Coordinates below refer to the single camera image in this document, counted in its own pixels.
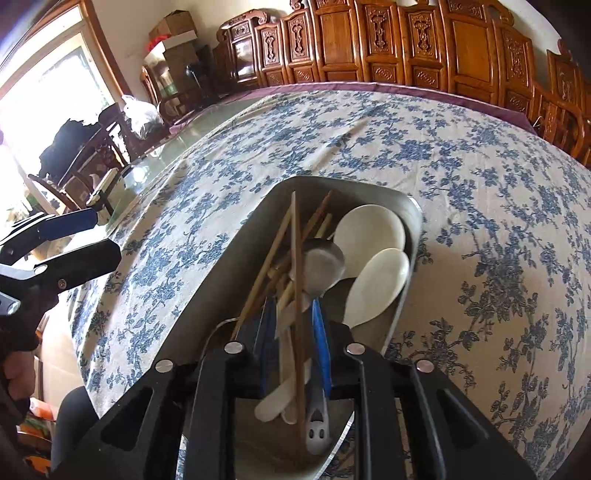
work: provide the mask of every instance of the hand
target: hand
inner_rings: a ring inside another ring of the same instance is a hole
[[[12,352],[4,360],[4,376],[8,394],[13,400],[30,398],[35,391],[35,360],[33,352]]]

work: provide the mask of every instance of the glass tabletop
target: glass tabletop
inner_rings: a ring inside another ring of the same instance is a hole
[[[184,127],[178,135],[150,152],[125,177],[125,187],[135,194],[141,193],[154,178],[179,155],[217,126],[251,106],[258,99],[237,100],[232,103],[212,105]]]

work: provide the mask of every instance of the gray tray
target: gray tray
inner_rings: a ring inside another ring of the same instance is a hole
[[[352,330],[356,341],[384,354],[410,286],[422,234],[421,209],[411,197],[386,187],[323,177],[293,177],[277,184],[252,212],[179,316],[155,362],[164,358],[176,364],[198,360],[206,339],[216,326],[238,316],[294,190],[300,199],[303,221],[312,215],[329,190],[333,191],[328,208],[333,214],[333,229],[350,210],[368,203],[391,209],[402,220],[407,236],[404,251],[411,268],[407,283],[385,312]],[[343,280],[323,297],[323,313],[327,319],[342,321],[352,283],[353,279]],[[226,327],[231,330],[232,324]],[[281,418],[261,423],[254,417],[255,405],[256,401],[252,400],[236,402],[235,466],[239,480],[318,478],[334,457],[353,419],[350,401],[329,402],[333,446],[325,455],[309,456],[303,466],[297,466],[296,426],[286,425]]]

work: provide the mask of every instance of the blue floral tablecloth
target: blue floral tablecloth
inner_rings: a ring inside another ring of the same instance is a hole
[[[402,95],[273,95],[160,175],[111,233],[117,272],[69,298],[98,413],[150,367],[249,213],[294,175],[414,196],[424,233],[387,355],[435,360],[548,478],[590,417],[591,173],[501,120]],[[353,443],[325,475],[352,475]]]

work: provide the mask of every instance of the ceramic spoon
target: ceramic spoon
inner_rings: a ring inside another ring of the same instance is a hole
[[[409,267],[406,253],[397,248],[374,255],[349,290],[343,323],[353,328],[387,309],[404,287]]]
[[[403,250],[406,235],[393,211],[381,205],[362,205],[341,219],[334,241],[345,256],[343,278],[355,278],[378,252],[386,248]]]

